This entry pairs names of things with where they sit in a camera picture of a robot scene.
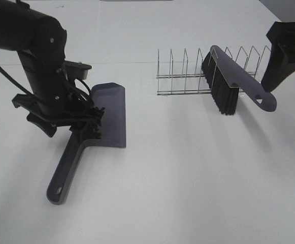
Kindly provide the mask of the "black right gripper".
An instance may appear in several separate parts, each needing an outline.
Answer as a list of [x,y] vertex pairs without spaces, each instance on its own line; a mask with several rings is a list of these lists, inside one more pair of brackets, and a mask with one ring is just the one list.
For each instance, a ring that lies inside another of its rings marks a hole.
[[272,92],[295,72],[295,22],[276,21],[266,36],[272,46],[261,85],[266,92]]

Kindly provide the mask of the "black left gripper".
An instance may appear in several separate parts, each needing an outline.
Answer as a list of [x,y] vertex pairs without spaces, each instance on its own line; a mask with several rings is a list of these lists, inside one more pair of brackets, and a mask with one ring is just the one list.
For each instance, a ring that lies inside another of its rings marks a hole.
[[28,111],[27,121],[36,125],[48,137],[53,137],[56,127],[70,126],[77,139],[96,138],[96,123],[88,111],[96,107],[90,90],[83,91],[76,81],[69,80],[64,68],[64,58],[40,60],[29,52],[19,51],[21,65],[29,81],[31,93],[17,94],[12,103]]

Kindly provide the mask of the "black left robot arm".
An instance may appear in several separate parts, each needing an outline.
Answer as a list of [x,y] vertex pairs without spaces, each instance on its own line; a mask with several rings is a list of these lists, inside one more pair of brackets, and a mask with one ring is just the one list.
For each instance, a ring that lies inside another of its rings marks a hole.
[[0,1],[0,49],[16,51],[30,90],[12,103],[28,111],[27,120],[52,137],[68,126],[79,138],[100,139],[104,110],[89,88],[81,90],[91,66],[65,58],[67,31],[49,15],[22,1]]

